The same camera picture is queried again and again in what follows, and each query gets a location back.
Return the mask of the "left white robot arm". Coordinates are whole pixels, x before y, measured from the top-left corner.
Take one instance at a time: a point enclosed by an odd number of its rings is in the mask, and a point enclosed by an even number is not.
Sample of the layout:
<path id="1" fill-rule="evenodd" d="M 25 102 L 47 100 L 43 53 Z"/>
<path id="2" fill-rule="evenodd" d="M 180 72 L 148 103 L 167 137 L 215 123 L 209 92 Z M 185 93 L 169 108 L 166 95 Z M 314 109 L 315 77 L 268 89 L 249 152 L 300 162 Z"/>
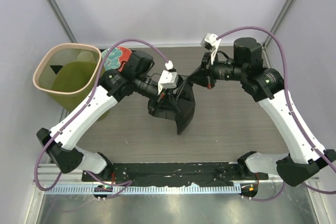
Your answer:
<path id="1" fill-rule="evenodd" d="M 124 97 L 134 92 L 149 92 L 161 98 L 165 87 L 174 89 L 177 86 L 176 70 L 170 60 L 165 63 L 163 76 L 153 89 L 141 87 L 147 72 L 154 65 L 152 56 L 131 51 L 127 58 L 119 60 L 119 64 L 117 68 L 105 67 L 104 73 L 97 75 L 92 91 L 63 121 L 50 130 L 42 128 L 37 132 L 43 151 L 61 174 L 81 169 L 97 181 L 111 179 L 113 164 L 102 153 L 79 148 L 78 141 L 96 120 Z"/>

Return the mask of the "black trash bag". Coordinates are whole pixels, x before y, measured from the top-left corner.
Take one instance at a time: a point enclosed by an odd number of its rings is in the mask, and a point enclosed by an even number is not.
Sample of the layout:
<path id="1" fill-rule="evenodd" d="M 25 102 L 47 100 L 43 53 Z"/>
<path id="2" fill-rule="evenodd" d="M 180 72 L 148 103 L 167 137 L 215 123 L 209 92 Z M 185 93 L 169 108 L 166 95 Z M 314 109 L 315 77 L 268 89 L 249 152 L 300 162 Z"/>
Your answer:
<path id="1" fill-rule="evenodd" d="M 177 87 L 172 90 L 169 102 L 175 112 L 177 134 L 181 135 L 191 123 L 196 106 L 193 84 L 188 81 L 187 76 L 179 76 Z"/>

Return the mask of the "olive green trash bin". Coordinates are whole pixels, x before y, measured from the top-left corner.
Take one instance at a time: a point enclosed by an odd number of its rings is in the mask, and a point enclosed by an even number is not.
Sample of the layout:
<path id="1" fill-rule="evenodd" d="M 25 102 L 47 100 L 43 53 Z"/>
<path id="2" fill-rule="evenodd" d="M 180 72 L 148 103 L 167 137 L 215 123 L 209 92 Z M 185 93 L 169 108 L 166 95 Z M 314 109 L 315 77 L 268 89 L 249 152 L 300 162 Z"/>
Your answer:
<path id="1" fill-rule="evenodd" d="M 64 43 L 51 48 L 33 75 L 33 84 L 72 112 L 91 92 L 102 61 L 91 45 Z"/>

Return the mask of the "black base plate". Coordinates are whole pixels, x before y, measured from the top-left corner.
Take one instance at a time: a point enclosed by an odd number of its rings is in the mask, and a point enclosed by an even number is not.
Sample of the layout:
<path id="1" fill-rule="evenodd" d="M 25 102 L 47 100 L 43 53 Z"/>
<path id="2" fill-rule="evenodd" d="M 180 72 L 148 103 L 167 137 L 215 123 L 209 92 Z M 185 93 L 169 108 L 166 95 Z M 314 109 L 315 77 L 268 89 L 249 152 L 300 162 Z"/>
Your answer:
<path id="1" fill-rule="evenodd" d="M 237 163 L 115 163 L 116 183 L 132 180 L 139 187 L 201 187 L 231 185 L 236 180 L 267 180 L 266 173 L 254 174 Z"/>

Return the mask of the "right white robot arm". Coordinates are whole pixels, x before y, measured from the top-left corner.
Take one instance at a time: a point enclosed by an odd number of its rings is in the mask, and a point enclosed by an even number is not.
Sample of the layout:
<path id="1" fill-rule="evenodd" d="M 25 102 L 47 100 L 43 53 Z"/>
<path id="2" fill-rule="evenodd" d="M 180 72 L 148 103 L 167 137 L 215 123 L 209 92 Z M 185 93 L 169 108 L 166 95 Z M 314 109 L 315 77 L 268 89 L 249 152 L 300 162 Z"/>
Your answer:
<path id="1" fill-rule="evenodd" d="M 218 59 L 220 39 L 207 34 L 201 45 L 208 52 L 201 65 L 191 74 L 190 81 L 208 89 L 217 80 L 238 81 L 243 90 L 257 102 L 272 119 L 288 148 L 287 154 L 262 154 L 250 151 L 237 162 L 237 173 L 250 179 L 255 173 L 278 175 L 295 187 L 317 174 L 329 162 L 335 161 L 335 150 L 326 149 L 305 124 L 293 100 L 285 91 L 281 74 L 264 66 L 262 46 L 254 38 L 234 41 L 234 56 Z"/>

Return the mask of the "red patterned plate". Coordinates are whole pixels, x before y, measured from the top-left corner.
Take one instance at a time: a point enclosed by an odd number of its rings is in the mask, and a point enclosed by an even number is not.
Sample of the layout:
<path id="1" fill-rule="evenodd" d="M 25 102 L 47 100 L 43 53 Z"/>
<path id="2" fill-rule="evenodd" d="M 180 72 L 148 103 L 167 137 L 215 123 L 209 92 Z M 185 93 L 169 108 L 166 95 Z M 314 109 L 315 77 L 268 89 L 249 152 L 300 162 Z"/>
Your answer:
<path id="1" fill-rule="evenodd" d="M 122 72 L 124 65 L 128 62 L 132 51 L 129 48 L 118 46 L 106 57 L 104 62 L 105 71 L 114 69 Z"/>

